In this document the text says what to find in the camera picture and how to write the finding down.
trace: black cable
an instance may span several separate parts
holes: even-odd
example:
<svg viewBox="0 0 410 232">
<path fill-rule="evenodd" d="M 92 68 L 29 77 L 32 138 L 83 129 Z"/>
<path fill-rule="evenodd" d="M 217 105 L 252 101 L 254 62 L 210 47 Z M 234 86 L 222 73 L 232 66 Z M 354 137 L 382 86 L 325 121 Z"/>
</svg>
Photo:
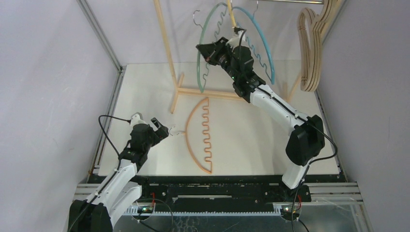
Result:
<svg viewBox="0 0 410 232">
<path fill-rule="evenodd" d="M 241 65 L 241 70 L 243 69 L 242 61 L 241 61 L 241 57 L 242 57 L 241 44 L 242 44 L 242 39 L 243 39 L 243 36 L 245 35 L 246 29 L 242 29 L 242 31 L 243 32 L 241 34 L 241 37 L 239 38 L 239 65 Z"/>
<path fill-rule="evenodd" d="M 293 112 L 292 110 L 290 110 L 285 104 L 281 103 L 277 98 L 273 97 L 269 92 L 267 92 L 264 89 L 261 89 L 259 86 L 256 87 L 258 90 L 262 91 L 263 93 L 265 93 L 266 95 L 269 96 L 269 98 L 273 99 L 276 101 L 276 103 L 278 103 L 280 106 L 282 106 L 282 108 L 284 108 L 287 112 L 289 112 L 289 114 L 296 116 L 295 112 Z"/>
<path fill-rule="evenodd" d="M 71 231 L 71 229 L 73 228 L 74 224 L 80 219 L 80 217 L 82 216 L 82 214 L 88 209 L 88 207 L 91 205 L 91 203 L 97 199 L 97 196 L 94 196 L 93 199 L 91 199 L 91 201 L 84 207 L 83 210 L 81 210 L 81 212 L 78 214 L 78 216 L 74 219 L 74 221 L 71 223 L 71 226 L 68 228 L 68 232 Z"/>
<path fill-rule="evenodd" d="M 336 145 L 336 143 L 329 137 L 329 136 L 327 136 L 325 133 L 323 133 L 321 130 L 319 130 L 318 128 L 316 128 L 315 126 L 313 126 L 313 125 L 311 125 L 311 124 L 309 124 L 311 127 L 313 127 L 315 130 L 317 130 L 320 134 L 322 134 L 327 140 L 329 140 L 329 142 L 333 145 L 333 147 L 335 148 L 335 152 L 333 153 L 333 155 L 331 155 L 331 156 L 328 156 L 328 157 L 323 157 L 323 158 L 318 158 L 318 159 L 315 159 L 315 160 L 312 160 L 310 163 L 309 163 L 309 165 L 311 165 L 311 164 L 313 164 L 314 162 L 317 162 L 317 161 L 321 161 L 321 160 L 327 160 L 327 159 L 331 159 L 331 158 L 333 158 L 333 157 L 335 157 L 336 155 L 337 155 L 337 145 Z"/>
<path fill-rule="evenodd" d="M 152 230 L 152 231 L 155 231 L 155 232 L 160 232 L 160 231 L 158 231 L 158 230 L 156 230 L 156 229 L 154 229 L 154 228 L 152 228 L 152 227 L 148 226 L 148 225 L 147 225 L 147 224 L 145 224 L 143 221 L 140 221 L 139 223 L 140 223 L 141 225 L 143 225 L 143 226 L 147 227 L 148 229 Z"/>
<path fill-rule="evenodd" d="M 104 127 L 103 127 L 103 125 L 102 125 L 102 123 L 101 123 L 101 118 L 102 118 L 102 117 L 110 117 L 110 118 L 118 119 L 118 120 L 125 121 L 125 122 L 128 122 L 128 123 L 131 123 L 131 120 L 126 120 L 126 119 L 122 119 L 122 118 L 119 118 L 119 117 L 114 117 L 114 116 L 111 116 L 111 115 L 100 115 L 100 116 L 98 117 L 98 123 L 99 123 L 99 125 L 100 125 L 100 127 L 101 127 L 101 130 L 102 130 L 103 134 L 105 135 L 105 137 L 107 138 L 108 142 L 111 144 L 111 146 L 113 147 L 113 149 L 115 150 L 115 152 L 116 152 L 117 155 L 119 156 L 119 152 L 118 152 L 117 148 L 114 146 L 113 142 L 110 140 L 110 138 L 108 137 L 107 133 L 106 133 L 105 130 L 104 130 Z M 120 165 L 121 165 L 121 161 L 119 160 L 119 161 L 118 161 L 117 170 L 119 169 Z M 98 194 L 102 193 L 102 191 L 104 190 L 104 188 L 110 183 L 110 181 L 114 178 L 114 176 L 115 176 L 116 174 L 117 174 L 117 171 L 114 172 L 114 174 L 110 177 L 110 179 L 109 179 L 109 180 L 105 183 L 105 185 L 100 189 L 100 191 L 98 192 Z M 82 216 L 82 214 L 85 213 L 85 211 L 88 209 L 88 207 L 91 205 L 91 203 L 93 203 L 93 201 L 94 201 L 97 197 L 98 197 L 97 195 L 94 196 L 94 197 L 91 199 L 91 201 L 88 202 L 88 204 L 84 207 L 84 209 L 81 210 L 81 212 L 78 214 L 78 216 L 77 216 L 77 217 L 74 219 L 74 221 L 71 223 L 71 226 L 68 228 L 68 230 L 67 230 L 68 232 L 70 232 L 70 230 L 73 228 L 74 224 L 80 219 L 80 217 Z"/>
<path fill-rule="evenodd" d="M 305 229 L 306 229 L 307 232 L 310 232 L 309 229 L 308 229 L 308 227 L 307 227 L 300 219 L 299 219 L 298 221 L 305 227 Z"/>
<path fill-rule="evenodd" d="M 168 207 L 169 212 L 171 213 L 171 227 L 169 228 L 168 232 L 171 232 L 172 228 L 174 227 L 174 214 L 172 213 L 171 207 L 170 207 L 167 203 L 165 203 L 164 201 L 162 201 L 162 200 L 160 200 L 160 199 L 144 198 L 144 199 L 138 199 L 138 200 L 136 200 L 136 201 L 139 202 L 139 201 L 144 201 L 144 200 L 159 201 L 159 202 L 161 202 L 161 203 L 164 203 L 164 204 Z M 158 230 L 156 230 L 156 229 L 154 229 L 154 228 L 152 228 L 152 227 L 146 225 L 145 223 L 142 223 L 141 221 L 139 221 L 139 223 L 141 223 L 142 225 L 148 227 L 149 229 L 151 229 L 151 230 L 153 230 L 153 231 L 155 231 L 155 232 L 159 232 Z"/>
<path fill-rule="evenodd" d="M 104 130 L 103 124 L 101 123 L 101 118 L 102 117 L 110 117 L 110 118 L 118 119 L 118 120 L 125 121 L 125 122 L 128 122 L 128 123 L 131 123 L 131 120 L 126 120 L 126 119 L 122 119 L 122 118 L 119 118 L 119 117 L 114 117 L 114 116 L 111 116 L 111 115 L 100 115 L 98 117 L 98 123 L 100 124 L 100 127 L 101 127 L 101 130 L 102 130 L 103 134 L 105 135 L 108 142 L 111 144 L 111 146 L 115 150 L 116 154 L 119 156 L 119 152 L 118 152 L 117 148 L 114 146 L 113 142 L 111 141 L 111 139 L 108 137 L 107 133 Z"/>
<path fill-rule="evenodd" d="M 300 187 L 300 185 L 298 185 L 297 188 L 296 188 L 295 198 L 294 198 L 294 200 L 293 200 L 292 208 L 291 208 L 291 225 L 292 225 L 292 230 L 293 230 L 293 232 L 295 232 L 295 231 L 294 231 L 294 227 L 293 227 L 293 208 L 294 208 L 294 204 L 295 204 L 295 202 L 296 202 L 296 197 L 297 197 L 297 192 L 299 191 L 299 187 Z"/>
</svg>

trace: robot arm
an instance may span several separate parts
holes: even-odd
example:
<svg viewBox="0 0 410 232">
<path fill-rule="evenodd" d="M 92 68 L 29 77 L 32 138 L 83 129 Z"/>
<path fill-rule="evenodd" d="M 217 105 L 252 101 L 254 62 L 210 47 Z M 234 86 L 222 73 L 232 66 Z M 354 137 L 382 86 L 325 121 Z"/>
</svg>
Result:
<svg viewBox="0 0 410 232">
<path fill-rule="evenodd" d="M 131 139 L 120 153 L 115 168 L 84 201 L 75 200 L 70 207 L 69 232 L 111 232 L 116 222 L 142 194 L 134 184 L 125 189 L 147 160 L 151 147 L 168 137 L 168 128 L 156 118 L 151 119 L 158 128 L 154 131 L 143 121 L 140 113 L 131 117 Z"/>
<path fill-rule="evenodd" d="M 282 182 L 292 191 L 303 182 L 310 161 L 324 147 L 324 136 L 319 132 L 323 132 L 322 119 L 298 112 L 275 94 L 253 71 L 250 49 L 241 46 L 239 38 L 222 37 L 215 43 L 199 44 L 196 48 L 207 63 L 219 65 L 227 72 L 239 97 L 265 110 L 285 129 L 289 135 L 286 154 L 292 164 L 282 176 Z"/>
</svg>

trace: metal hook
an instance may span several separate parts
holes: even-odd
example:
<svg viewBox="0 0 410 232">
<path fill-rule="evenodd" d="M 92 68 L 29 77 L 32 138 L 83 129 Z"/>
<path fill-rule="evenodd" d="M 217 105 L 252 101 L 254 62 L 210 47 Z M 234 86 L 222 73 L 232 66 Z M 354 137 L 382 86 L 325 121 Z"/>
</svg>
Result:
<svg viewBox="0 0 410 232">
<path fill-rule="evenodd" d="M 201 24 L 197 24 L 197 23 L 195 22 L 195 12 L 200 12 L 200 10 L 195 10 L 195 11 L 193 12 L 193 14 L 192 14 L 193 23 L 194 23 L 195 25 L 197 25 L 197 26 L 200 26 L 200 27 L 202 28 L 202 30 L 203 30 L 204 27 L 202 27 Z"/>
<path fill-rule="evenodd" d="M 179 134 L 185 134 L 185 131 L 180 131 L 180 132 L 178 132 L 178 133 L 176 133 L 176 134 L 172 134 L 172 133 L 171 133 L 171 130 L 174 129 L 174 128 L 175 128 L 175 126 L 173 126 L 173 127 L 171 127 L 170 129 L 168 129 L 169 135 L 171 135 L 171 136 L 176 136 L 176 135 L 179 135 Z"/>
<path fill-rule="evenodd" d="M 255 13 L 258 11 L 258 8 L 259 8 L 259 1 L 257 0 L 256 1 L 256 10 L 253 12 L 252 18 L 255 18 Z"/>
</svg>

